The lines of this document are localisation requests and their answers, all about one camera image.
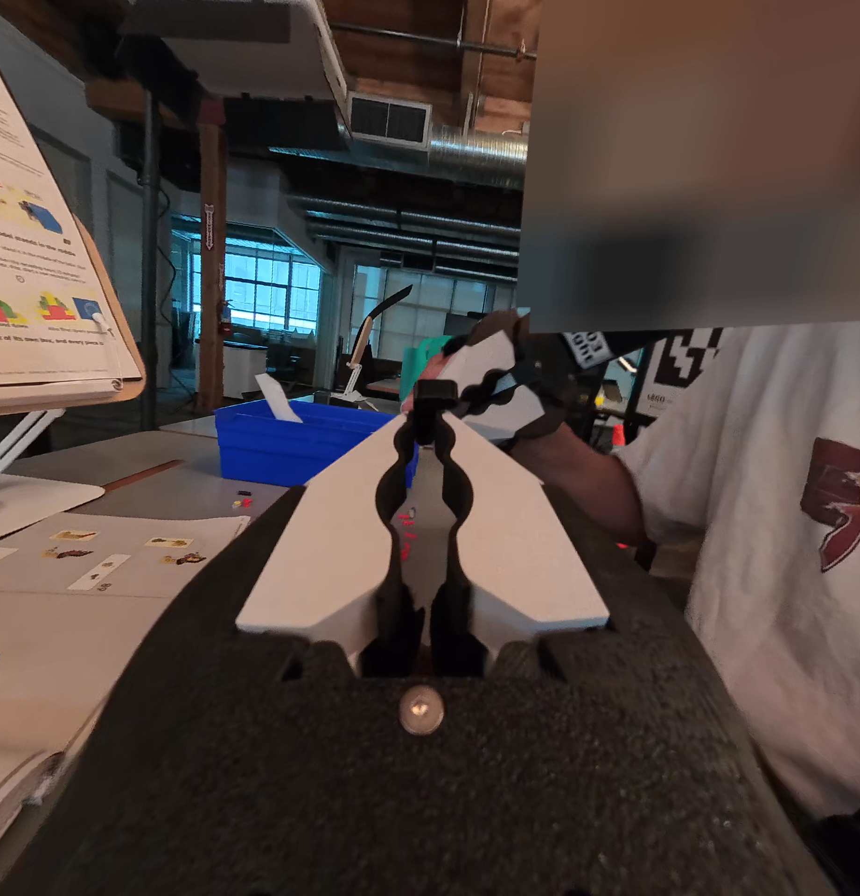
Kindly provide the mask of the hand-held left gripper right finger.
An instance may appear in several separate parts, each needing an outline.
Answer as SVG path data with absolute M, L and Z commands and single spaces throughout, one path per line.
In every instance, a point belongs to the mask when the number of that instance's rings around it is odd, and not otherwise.
M 441 413 L 442 499 L 454 515 L 437 593 L 437 661 L 605 627 L 610 612 L 538 478 Z

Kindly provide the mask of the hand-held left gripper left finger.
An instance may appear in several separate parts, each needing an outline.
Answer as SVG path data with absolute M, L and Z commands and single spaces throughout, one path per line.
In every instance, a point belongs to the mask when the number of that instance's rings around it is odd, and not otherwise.
M 411 649 L 411 597 L 392 519 L 406 498 L 411 429 L 399 414 L 312 477 L 238 616 L 243 633 Z

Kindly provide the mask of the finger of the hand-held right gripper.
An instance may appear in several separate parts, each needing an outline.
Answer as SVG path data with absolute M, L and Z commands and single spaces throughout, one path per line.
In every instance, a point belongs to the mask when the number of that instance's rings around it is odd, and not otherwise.
M 480 413 L 490 401 L 503 402 L 504 399 L 493 399 L 491 394 L 504 375 L 513 375 L 519 385 L 528 382 L 527 359 L 503 330 L 474 345 L 463 346 L 444 366 L 444 379 L 458 385 L 458 405 L 448 413 Z
M 489 442 L 507 442 L 517 432 L 542 418 L 543 403 L 526 385 L 519 385 L 513 375 L 504 375 L 493 388 L 493 399 L 480 413 L 465 416 L 465 425 Z

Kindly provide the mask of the black lego connector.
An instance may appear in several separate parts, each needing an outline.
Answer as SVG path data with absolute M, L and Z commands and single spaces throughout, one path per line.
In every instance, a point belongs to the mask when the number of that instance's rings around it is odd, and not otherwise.
M 421 447 L 435 442 L 442 414 L 458 405 L 458 385 L 450 379 L 419 379 L 413 387 L 409 420 L 413 439 Z

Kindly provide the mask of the person's right forearm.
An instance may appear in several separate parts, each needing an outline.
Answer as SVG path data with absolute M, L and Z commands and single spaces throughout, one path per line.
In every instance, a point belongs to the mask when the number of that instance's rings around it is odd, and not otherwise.
M 558 488 L 617 543 L 648 542 L 643 507 L 625 465 L 600 454 L 562 423 L 551 434 L 518 440 L 510 456 L 544 484 Z

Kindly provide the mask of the scattered small lego pieces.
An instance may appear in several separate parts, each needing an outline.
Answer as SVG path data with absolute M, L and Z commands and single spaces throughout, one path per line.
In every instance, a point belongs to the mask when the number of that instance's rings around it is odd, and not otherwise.
M 253 494 L 251 491 L 240 490 L 232 503 L 234 510 L 249 510 L 253 505 Z M 407 500 L 397 514 L 398 525 L 402 530 L 400 535 L 400 560 L 406 561 L 412 553 L 412 548 L 417 539 L 415 533 L 417 510 L 416 506 Z

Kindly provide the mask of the lego instruction booklet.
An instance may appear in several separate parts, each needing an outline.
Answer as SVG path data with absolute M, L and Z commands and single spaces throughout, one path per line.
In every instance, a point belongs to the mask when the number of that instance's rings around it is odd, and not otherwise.
M 157 619 L 249 522 L 64 512 L 0 541 L 0 838 L 74 763 Z

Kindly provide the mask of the blue plastic bin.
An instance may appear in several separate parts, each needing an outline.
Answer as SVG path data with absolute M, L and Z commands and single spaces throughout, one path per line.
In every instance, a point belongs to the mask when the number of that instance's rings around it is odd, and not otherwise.
M 264 399 L 215 412 L 224 478 L 281 487 L 317 479 L 324 496 L 364 497 L 399 462 L 388 436 L 373 439 L 391 415 L 299 400 L 291 407 L 300 422 L 276 419 Z

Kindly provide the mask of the desk lamp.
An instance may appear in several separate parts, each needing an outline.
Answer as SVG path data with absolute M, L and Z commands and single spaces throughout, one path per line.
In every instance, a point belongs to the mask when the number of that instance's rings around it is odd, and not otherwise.
M 364 399 L 357 389 L 357 383 L 360 375 L 362 374 L 362 362 L 364 353 L 368 347 L 368 343 L 370 340 L 372 326 L 375 320 L 378 319 L 384 312 L 394 307 L 405 297 L 409 296 L 412 292 L 412 289 L 413 285 L 408 285 L 407 287 L 402 288 L 401 290 L 392 294 L 390 297 L 387 297 L 379 302 L 379 304 L 365 316 L 357 333 L 356 344 L 347 363 L 347 367 L 350 370 L 350 375 L 346 382 L 346 387 L 342 392 L 334 393 L 331 397 L 349 404 L 355 404 Z

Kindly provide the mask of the square code card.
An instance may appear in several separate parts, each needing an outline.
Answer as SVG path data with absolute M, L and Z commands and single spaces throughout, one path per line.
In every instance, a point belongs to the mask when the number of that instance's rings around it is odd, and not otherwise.
M 660 417 L 717 355 L 723 335 L 724 328 L 676 330 L 657 342 L 637 375 L 635 413 Z

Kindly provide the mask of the white paper slip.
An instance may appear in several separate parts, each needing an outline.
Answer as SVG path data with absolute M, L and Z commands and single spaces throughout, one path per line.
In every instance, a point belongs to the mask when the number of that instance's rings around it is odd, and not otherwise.
M 283 387 L 276 379 L 268 373 L 257 374 L 254 379 L 275 420 L 294 424 L 302 423 L 301 418 L 291 407 Z

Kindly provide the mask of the air vent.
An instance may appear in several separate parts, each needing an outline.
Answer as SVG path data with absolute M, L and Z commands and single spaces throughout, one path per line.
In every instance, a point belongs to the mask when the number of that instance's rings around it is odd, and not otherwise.
M 356 140 L 427 151 L 432 139 L 433 106 L 424 102 L 352 91 L 346 117 Z

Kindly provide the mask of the ceiling light panel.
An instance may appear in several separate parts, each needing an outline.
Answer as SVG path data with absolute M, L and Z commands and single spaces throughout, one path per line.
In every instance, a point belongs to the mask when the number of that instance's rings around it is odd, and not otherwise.
M 142 84 L 187 80 L 217 98 L 329 102 L 346 73 L 317 1 L 141 1 L 119 26 L 122 65 Z

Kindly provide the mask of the printed instruction sheet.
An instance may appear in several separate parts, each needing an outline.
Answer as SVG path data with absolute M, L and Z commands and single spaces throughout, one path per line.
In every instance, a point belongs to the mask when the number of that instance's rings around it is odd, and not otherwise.
M 0 389 L 111 397 L 143 376 L 127 328 L 0 74 Z

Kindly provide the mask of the metal air duct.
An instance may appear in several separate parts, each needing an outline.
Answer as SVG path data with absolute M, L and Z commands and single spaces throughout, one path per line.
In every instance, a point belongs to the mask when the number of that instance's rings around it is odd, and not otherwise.
M 528 141 L 501 133 L 462 133 L 432 125 L 426 145 L 346 138 L 342 150 L 269 147 L 279 156 L 419 175 L 522 192 Z

